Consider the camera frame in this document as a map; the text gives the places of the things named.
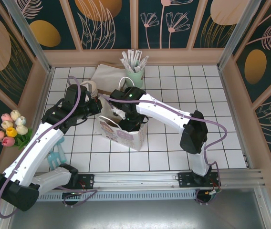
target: green cup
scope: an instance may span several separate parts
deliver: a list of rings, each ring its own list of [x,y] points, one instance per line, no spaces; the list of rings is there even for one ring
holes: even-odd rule
[[[144,73],[144,68],[138,73],[131,73],[126,70],[126,76],[129,77],[134,82],[135,87],[138,87],[138,88],[141,88],[143,86],[143,81],[144,81],[144,78],[142,78],[143,73]],[[127,87],[133,86],[131,81],[128,79],[126,79],[126,85]]]

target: bag handle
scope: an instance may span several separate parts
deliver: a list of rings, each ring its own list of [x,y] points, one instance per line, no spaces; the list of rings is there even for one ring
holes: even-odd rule
[[[110,121],[110,122],[112,122],[112,123],[113,123],[114,125],[116,125],[118,128],[122,129],[117,123],[115,123],[114,121],[112,121],[110,118],[107,118],[107,117],[102,116],[102,115],[98,116],[98,119],[102,120],[102,118],[103,118],[103,119],[106,119],[106,120],[108,120],[108,121]]]

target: yellow tulip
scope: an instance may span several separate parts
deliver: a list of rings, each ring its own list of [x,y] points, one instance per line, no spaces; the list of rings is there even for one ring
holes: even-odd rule
[[[13,127],[8,127],[6,129],[6,135],[8,137],[15,137],[15,136],[17,136],[17,130]]]

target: gray floor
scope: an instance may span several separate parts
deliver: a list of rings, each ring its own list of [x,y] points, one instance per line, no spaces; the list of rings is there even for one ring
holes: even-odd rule
[[[252,190],[224,190],[208,206],[194,200],[92,201],[67,209],[36,203],[18,212],[10,229],[261,229]]]

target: purple cable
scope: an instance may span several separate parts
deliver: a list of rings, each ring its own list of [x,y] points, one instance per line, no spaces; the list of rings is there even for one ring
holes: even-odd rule
[[[77,79],[74,77],[74,76],[69,76],[68,77],[68,82],[70,84],[70,78],[74,79],[76,81],[76,84],[77,84],[77,89],[78,89],[78,95],[77,95],[77,100],[76,100],[76,103],[73,107],[73,109],[69,112],[69,114],[63,118],[61,121],[59,121],[58,123],[52,125],[50,128],[48,128],[47,130],[45,130],[42,134],[40,134],[38,137],[37,137],[37,140],[40,140],[47,132],[49,132],[50,130],[54,129],[55,127],[57,127],[58,125],[60,125],[61,123],[63,123],[65,120],[67,120],[72,114],[73,112],[76,110],[77,108],[77,105],[79,103],[79,100],[80,100],[80,84],[79,82],[77,81]],[[2,197],[2,194],[3,194],[3,191],[4,189],[6,188],[8,182],[10,181],[10,179],[13,177],[13,175],[16,173],[16,171],[18,170],[18,168],[20,167],[22,161],[25,159],[25,157],[28,155],[28,153],[31,151],[31,149],[36,145],[38,141],[34,141],[30,147],[25,151],[25,153],[23,154],[23,156],[20,158],[19,162],[17,163],[16,167],[14,168],[14,170],[11,172],[11,174],[8,176],[8,178],[6,179],[6,181],[4,182],[3,186],[1,187],[0,189],[0,201],[1,201],[1,197]],[[2,219],[7,219],[9,217],[11,217],[13,214],[16,213],[18,209],[14,210],[11,214],[7,215],[7,216],[4,216],[1,214],[1,211],[0,211],[0,218]]]
[[[191,117],[191,116],[185,116],[185,115],[179,113],[178,111],[175,111],[175,110],[171,109],[170,107],[165,106],[164,104],[161,104],[161,103],[158,103],[158,102],[154,102],[154,101],[149,101],[149,100],[128,100],[128,101],[126,101],[126,100],[118,100],[118,99],[108,98],[108,97],[106,97],[106,96],[104,96],[104,95],[102,95],[100,93],[99,93],[99,95],[101,97],[103,97],[104,99],[106,99],[106,100],[110,100],[110,101],[118,102],[118,103],[124,103],[124,104],[129,104],[129,103],[132,103],[132,104],[135,104],[135,103],[137,103],[137,104],[138,103],[148,103],[148,104],[158,105],[158,106],[161,106],[161,107],[163,107],[163,108],[165,108],[165,109],[167,109],[167,110],[169,110],[169,111],[177,114],[178,116],[187,117],[188,119],[191,119],[191,120],[195,120],[195,121],[199,121],[199,122],[204,122],[204,123],[210,123],[210,124],[214,124],[214,125],[217,125],[217,126],[221,127],[225,131],[224,136],[221,137],[220,139],[216,140],[215,142],[212,142],[212,143],[206,145],[204,147],[204,149],[203,149],[203,157],[204,157],[204,160],[205,160],[206,164],[208,166],[216,165],[216,170],[217,170],[217,175],[218,175],[218,182],[219,182],[219,186],[221,186],[218,164],[217,164],[216,161],[214,161],[211,164],[208,162],[208,159],[207,159],[207,148],[211,147],[212,145],[215,145],[218,142],[221,142],[223,139],[225,139],[227,137],[228,131],[227,131],[227,129],[223,125],[221,125],[219,123],[216,123],[216,122],[213,122],[213,121],[210,121],[210,120],[206,120],[206,119],[200,119],[200,118],[194,118],[194,117]]]
[[[57,188],[62,189],[62,190],[66,190],[66,191],[70,191],[70,192],[75,192],[75,190],[68,189],[68,188],[61,187],[61,186],[59,186],[59,187],[57,187]],[[84,204],[85,202],[87,202],[88,199],[90,199],[92,196],[94,196],[94,195],[97,193],[97,190],[96,190],[96,189],[93,189],[93,190],[89,190],[89,191],[83,191],[83,190],[77,191],[77,193],[81,193],[81,194],[83,194],[83,193],[88,193],[88,192],[93,192],[93,193],[92,193],[90,196],[88,196],[86,199],[84,199],[83,201],[78,202],[78,203],[76,203],[76,204],[74,204],[74,205],[71,205],[70,207],[73,208],[73,207],[77,207],[77,206],[79,206],[79,205],[81,205],[81,204]],[[73,197],[73,196],[75,196],[75,195],[77,196],[78,194],[67,195],[67,196],[63,199],[63,203],[64,203],[64,205],[65,205],[66,207],[69,206],[69,205],[67,205],[67,203],[65,202],[65,200],[66,200],[67,198]]]

